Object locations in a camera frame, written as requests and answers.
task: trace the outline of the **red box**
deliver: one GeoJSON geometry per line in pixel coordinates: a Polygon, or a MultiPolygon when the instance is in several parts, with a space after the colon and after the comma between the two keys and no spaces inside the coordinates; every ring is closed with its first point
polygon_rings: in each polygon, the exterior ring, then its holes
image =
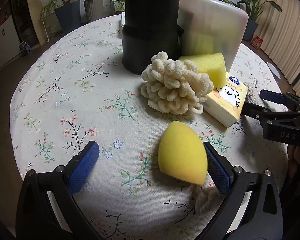
{"type": "Polygon", "coordinates": [[[252,39],[252,41],[250,42],[250,44],[251,44],[254,48],[260,49],[262,42],[263,42],[263,40],[262,40],[260,37],[255,36],[255,37],[252,39]]]}

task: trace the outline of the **cream chunky yarn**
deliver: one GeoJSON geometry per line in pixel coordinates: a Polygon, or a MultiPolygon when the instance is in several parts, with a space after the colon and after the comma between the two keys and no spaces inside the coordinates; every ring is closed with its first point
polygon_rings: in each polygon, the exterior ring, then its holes
{"type": "Polygon", "coordinates": [[[202,114],[201,103],[213,90],[213,83],[206,73],[198,73],[190,60],[168,59],[167,53],[159,52],[151,58],[152,64],[142,72],[147,83],[141,94],[149,98],[148,105],[162,113],[202,114]]]}

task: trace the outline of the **round table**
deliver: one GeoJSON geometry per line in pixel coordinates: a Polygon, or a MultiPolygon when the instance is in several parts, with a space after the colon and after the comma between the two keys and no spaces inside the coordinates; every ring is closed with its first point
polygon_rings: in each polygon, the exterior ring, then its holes
{"type": "MultiPolygon", "coordinates": [[[[202,186],[164,175],[157,165],[160,137],[178,120],[232,165],[271,170],[281,187],[286,146],[264,140],[258,121],[241,116],[226,129],[207,113],[174,116],[150,108],[140,93],[141,77],[122,66],[121,33],[120,16],[87,24],[50,47],[20,81],[11,101],[10,131],[22,178],[29,169],[47,172],[66,165],[94,140],[100,157],[74,198],[103,238],[194,239],[215,211],[196,213],[202,186]]],[[[257,91],[280,92],[267,65],[243,44],[230,72],[257,91]]],[[[213,185],[207,176],[203,187],[213,185]]]]}

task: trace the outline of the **screw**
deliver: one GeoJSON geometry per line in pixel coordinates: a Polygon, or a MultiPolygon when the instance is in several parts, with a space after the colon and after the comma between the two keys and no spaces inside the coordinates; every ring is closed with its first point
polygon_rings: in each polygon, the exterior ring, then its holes
{"type": "Polygon", "coordinates": [[[243,169],[240,167],[240,166],[235,166],[234,167],[234,170],[237,172],[237,173],[241,173],[243,171],[243,169]]]}
{"type": "Polygon", "coordinates": [[[64,169],[65,167],[63,165],[59,165],[58,167],[56,167],[56,172],[63,172],[64,169]]]}
{"type": "Polygon", "coordinates": [[[33,174],[34,174],[34,170],[29,170],[29,171],[28,171],[28,175],[29,175],[29,176],[31,176],[31,175],[33,175],[33,174]]]}
{"type": "Polygon", "coordinates": [[[265,174],[266,174],[267,176],[271,176],[271,171],[265,170],[265,174]]]}

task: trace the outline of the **cartoon dog illustration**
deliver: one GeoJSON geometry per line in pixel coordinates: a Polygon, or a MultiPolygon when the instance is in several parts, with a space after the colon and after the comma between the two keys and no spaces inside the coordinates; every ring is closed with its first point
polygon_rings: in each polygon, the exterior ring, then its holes
{"type": "Polygon", "coordinates": [[[233,106],[236,106],[239,108],[238,103],[240,103],[240,98],[239,98],[239,92],[236,90],[233,90],[231,87],[228,85],[225,85],[221,90],[218,90],[219,95],[230,102],[233,106]]]}

